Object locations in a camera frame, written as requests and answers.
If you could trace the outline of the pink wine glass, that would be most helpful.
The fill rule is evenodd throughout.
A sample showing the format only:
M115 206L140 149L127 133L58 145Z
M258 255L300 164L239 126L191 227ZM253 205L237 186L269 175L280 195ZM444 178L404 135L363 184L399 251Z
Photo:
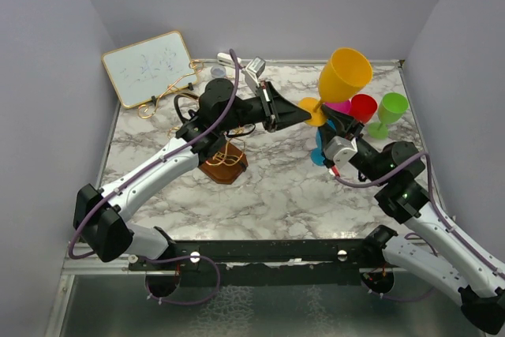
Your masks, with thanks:
M348 114L351 108L351 101L346 100L341 103L325 103L325 106L342 114Z

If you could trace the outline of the red wine glass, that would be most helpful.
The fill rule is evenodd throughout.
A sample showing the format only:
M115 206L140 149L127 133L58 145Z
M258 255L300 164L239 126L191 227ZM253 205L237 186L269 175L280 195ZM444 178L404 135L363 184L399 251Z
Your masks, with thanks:
M349 115L362 124L367 124L376 113L378 104L367 94L357 94L350 102Z

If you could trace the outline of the blue wine glass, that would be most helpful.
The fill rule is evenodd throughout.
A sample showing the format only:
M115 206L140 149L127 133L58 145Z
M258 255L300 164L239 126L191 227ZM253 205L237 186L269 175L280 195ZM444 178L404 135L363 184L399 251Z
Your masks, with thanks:
M328 120L322 129L316 129L316 147L311 151L310 158L318 167L329 167L324 149L334 137L336 137L336 126L332 120Z

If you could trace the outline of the yellow wine glass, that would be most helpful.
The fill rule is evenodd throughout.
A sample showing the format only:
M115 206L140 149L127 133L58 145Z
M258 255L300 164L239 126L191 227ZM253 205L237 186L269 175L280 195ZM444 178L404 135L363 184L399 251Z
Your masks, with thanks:
M318 98L305 97L298 106L309 113L306 124L320 127L327 117L322 106L325 103L343 103L372 80L372 66L360 52L350 47L335 50L323 67L318 80Z

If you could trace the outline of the green wine glass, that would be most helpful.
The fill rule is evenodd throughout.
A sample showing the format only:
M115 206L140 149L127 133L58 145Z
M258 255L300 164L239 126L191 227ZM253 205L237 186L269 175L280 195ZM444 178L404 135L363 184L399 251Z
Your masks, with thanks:
M388 137L388 126L397 122L408 110L408 99L397 92L387 93L377 110L378 122L368 125L368 134L372 138L384 140Z

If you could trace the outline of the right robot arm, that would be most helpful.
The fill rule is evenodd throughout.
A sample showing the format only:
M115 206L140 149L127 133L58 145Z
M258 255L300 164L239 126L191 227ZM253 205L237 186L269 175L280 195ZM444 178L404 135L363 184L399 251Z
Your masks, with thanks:
M418 252L394 230L377 227L365 240L364 261L404 268L445 293L465 318L489 335L504 326L504 263L474 241L434 199L433 185L416 178L432 170L427 152L415 144L396 141L376 150L362 136L363 124L324 106L327 124L319 127L324 164L342 185L346 164L358 171L355 189L376 186L380 209L430 244L438 255Z

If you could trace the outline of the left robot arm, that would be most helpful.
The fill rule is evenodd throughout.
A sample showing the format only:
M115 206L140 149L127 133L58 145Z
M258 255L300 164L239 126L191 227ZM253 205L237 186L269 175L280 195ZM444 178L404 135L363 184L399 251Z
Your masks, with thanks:
M198 110L154 156L101 189L87 184L78 191L73 227L101 261L131 253L147 257L159 270L171 266L174 250L168 235L159 228L128 223L138 209L223 148L227 132L255 124L275 132L311 117L283 98L269 81L249 99L238 98L237 89L237 83L225 78L209 81L198 98Z

